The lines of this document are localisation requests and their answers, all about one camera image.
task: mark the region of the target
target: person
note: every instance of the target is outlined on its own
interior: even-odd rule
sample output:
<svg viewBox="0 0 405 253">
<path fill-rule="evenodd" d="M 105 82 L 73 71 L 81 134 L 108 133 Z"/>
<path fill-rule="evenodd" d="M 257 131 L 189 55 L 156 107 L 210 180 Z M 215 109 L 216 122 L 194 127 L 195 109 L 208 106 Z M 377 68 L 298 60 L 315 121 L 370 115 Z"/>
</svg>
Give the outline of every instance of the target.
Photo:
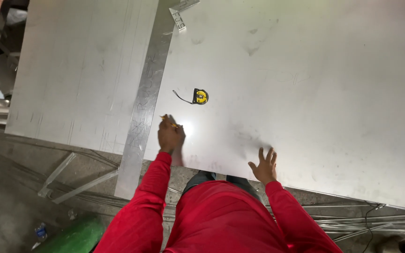
<svg viewBox="0 0 405 253">
<path fill-rule="evenodd" d="M 110 223 L 94 253 L 159 253 L 163 211 L 174 149 L 183 139 L 167 115 L 159 125 L 160 151 L 135 194 Z M 277 154 L 271 148 L 259 164 L 249 166 L 265 185 L 274 217 L 245 181 L 214 180 L 211 173 L 194 176 L 177 203 L 176 219 L 164 253 L 341 252 L 296 199 L 276 179 Z"/>
</svg>

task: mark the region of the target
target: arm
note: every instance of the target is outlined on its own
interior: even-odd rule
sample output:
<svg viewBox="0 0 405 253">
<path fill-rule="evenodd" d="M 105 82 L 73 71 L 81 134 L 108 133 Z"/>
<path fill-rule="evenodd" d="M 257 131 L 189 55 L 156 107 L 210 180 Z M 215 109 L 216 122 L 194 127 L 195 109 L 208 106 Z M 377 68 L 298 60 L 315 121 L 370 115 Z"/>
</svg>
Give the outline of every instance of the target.
<svg viewBox="0 0 405 253">
<path fill-rule="evenodd" d="M 134 197 L 112 220 L 94 253 L 160 251 L 171 162 L 170 154 L 157 155 Z"/>
<path fill-rule="evenodd" d="M 339 247 L 278 181 L 267 183 L 265 192 L 276 222 L 292 251 L 341 253 Z"/>
<path fill-rule="evenodd" d="M 265 185 L 265 193 L 276 223 L 284 234 L 289 248 L 297 253 L 327 253 L 341 250 L 306 213 L 296 199 L 276 180 L 277 154 L 270 148 L 266 158 L 259 149 L 259 166 L 249 162 L 257 180 Z"/>
</svg>

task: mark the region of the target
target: metal ruler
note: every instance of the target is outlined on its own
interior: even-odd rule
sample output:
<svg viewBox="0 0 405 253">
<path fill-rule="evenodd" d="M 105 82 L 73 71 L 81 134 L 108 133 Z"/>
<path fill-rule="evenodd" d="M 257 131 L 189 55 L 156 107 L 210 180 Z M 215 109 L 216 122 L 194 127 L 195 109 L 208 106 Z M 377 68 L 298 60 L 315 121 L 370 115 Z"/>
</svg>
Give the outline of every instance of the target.
<svg viewBox="0 0 405 253">
<path fill-rule="evenodd" d="M 184 21 L 182 20 L 179 12 L 197 3 L 199 3 L 199 0 L 187 0 L 173 6 L 172 8 L 169 8 L 170 12 L 172 13 L 173 19 L 175 20 L 176 26 L 177 28 L 179 28 L 179 31 L 185 29 Z"/>
</svg>

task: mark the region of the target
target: metal sheet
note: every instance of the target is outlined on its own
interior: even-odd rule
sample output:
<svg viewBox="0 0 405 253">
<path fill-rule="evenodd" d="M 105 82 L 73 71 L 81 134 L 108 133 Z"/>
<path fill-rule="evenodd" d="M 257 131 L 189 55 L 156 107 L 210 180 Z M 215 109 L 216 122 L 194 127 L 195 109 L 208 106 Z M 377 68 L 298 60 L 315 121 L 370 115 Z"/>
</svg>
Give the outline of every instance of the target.
<svg viewBox="0 0 405 253">
<path fill-rule="evenodd" d="M 5 132 L 122 154 L 158 0 L 32 0 Z"/>
<path fill-rule="evenodd" d="M 290 187 L 405 207 L 405 2 L 205 0 L 182 13 L 157 99 L 188 167 L 255 179 L 272 145 Z M 210 100 L 190 105 L 193 89 Z M 145 159 L 159 150 L 149 135 Z"/>
<path fill-rule="evenodd" d="M 121 160 L 120 175 L 116 183 L 115 196 L 117 197 L 131 199 L 138 185 L 143 154 L 174 27 L 168 8 L 178 2 L 178 0 L 160 0 L 158 4 Z"/>
</svg>

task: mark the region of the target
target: left hand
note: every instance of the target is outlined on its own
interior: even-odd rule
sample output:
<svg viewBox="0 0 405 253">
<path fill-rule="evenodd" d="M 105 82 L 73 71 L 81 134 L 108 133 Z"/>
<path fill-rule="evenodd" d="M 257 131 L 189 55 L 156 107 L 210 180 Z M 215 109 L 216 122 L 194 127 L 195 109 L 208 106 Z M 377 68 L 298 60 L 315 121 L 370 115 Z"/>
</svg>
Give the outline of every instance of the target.
<svg viewBox="0 0 405 253">
<path fill-rule="evenodd" d="M 163 116 L 157 134 L 159 136 L 159 152 L 167 152 L 169 154 L 173 153 L 173 150 L 181 143 L 183 137 L 180 134 L 179 128 L 172 126 L 172 122 L 167 114 Z"/>
</svg>

